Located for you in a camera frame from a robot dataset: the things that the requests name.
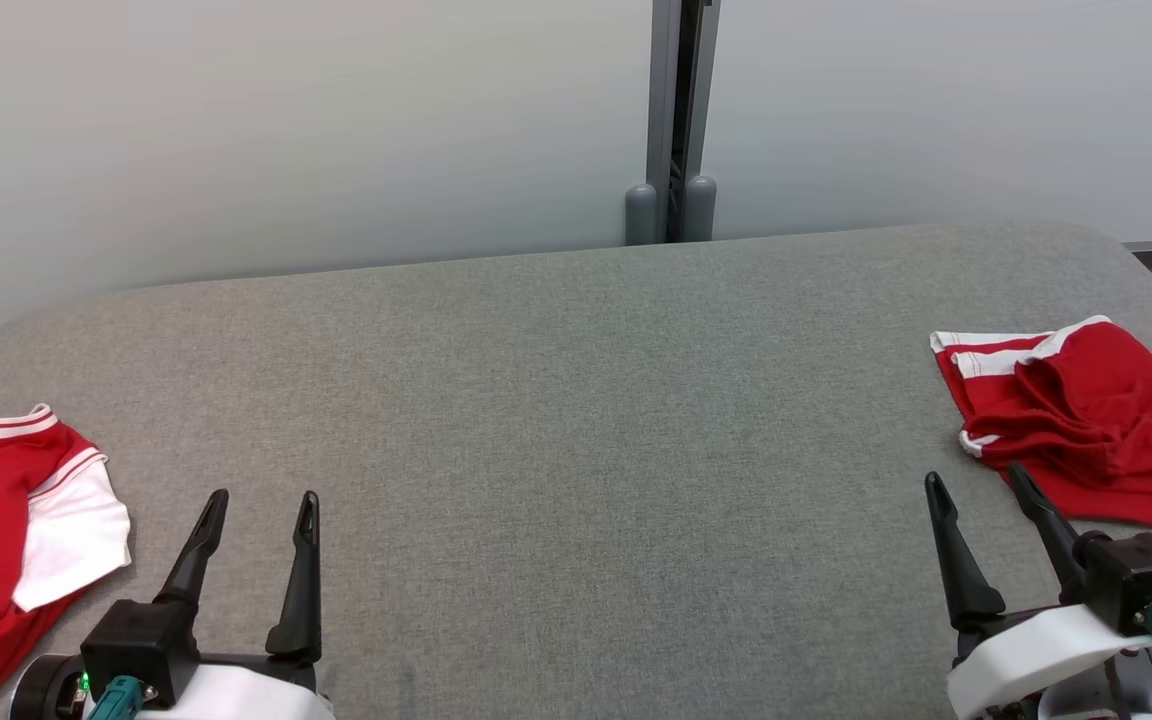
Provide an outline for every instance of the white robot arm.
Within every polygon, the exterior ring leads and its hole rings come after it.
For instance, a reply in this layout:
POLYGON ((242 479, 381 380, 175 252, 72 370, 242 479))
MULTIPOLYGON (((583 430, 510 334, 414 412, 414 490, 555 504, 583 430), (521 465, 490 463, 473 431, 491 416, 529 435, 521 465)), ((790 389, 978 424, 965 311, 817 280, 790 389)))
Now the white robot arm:
POLYGON ((1152 535, 1078 536, 1020 464, 1011 492, 1060 578, 1060 605, 1006 614, 957 529, 940 475, 927 500, 950 624, 947 679, 958 720, 1152 719, 1152 535))
POLYGON ((207 560, 220 546, 229 493, 212 493, 152 602, 120 600, 81 655, 43 655, 13 692, 10 720, 333 720, 316 691, 323 655, 319 498, 306 492, 296 556, 267 655, 198 652, 194 620, 207 560))

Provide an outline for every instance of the folded clothing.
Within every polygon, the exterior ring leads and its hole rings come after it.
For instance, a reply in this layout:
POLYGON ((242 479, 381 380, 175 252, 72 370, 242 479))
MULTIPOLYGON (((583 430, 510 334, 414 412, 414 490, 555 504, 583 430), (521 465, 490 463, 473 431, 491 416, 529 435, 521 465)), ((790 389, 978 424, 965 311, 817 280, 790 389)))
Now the folded clothing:
POLYGON ((1152 525, 1152 354, 1102 314, 1033 334, 932 333, 964 450, 1024 462, 1071 518, 1152 525))
POLYGON ((0 684, 88 585, 131 563, 105 460, 46 406, 0 419, 0 684))

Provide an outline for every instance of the gray cushioned table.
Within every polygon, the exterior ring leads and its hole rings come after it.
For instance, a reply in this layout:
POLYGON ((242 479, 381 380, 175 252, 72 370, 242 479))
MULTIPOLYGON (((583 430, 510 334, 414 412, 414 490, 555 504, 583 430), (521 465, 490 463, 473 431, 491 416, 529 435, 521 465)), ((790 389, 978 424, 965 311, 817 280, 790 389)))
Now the gray cushioned table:
POLYGON ((923 475, 1013 609, 1058 589, 1002 480, 956 446, 929 333, 1098 313, 1152 348, 1152 276, 1101 234, 1020 222, 47 310, 0 332, 0 416, 47 402, 109 454, 134 564, 40 650, 77 652, 115 598, 152 597, 228 487, 197 635, 259 651, 316 488, 340 719, 949 717, 923 475))

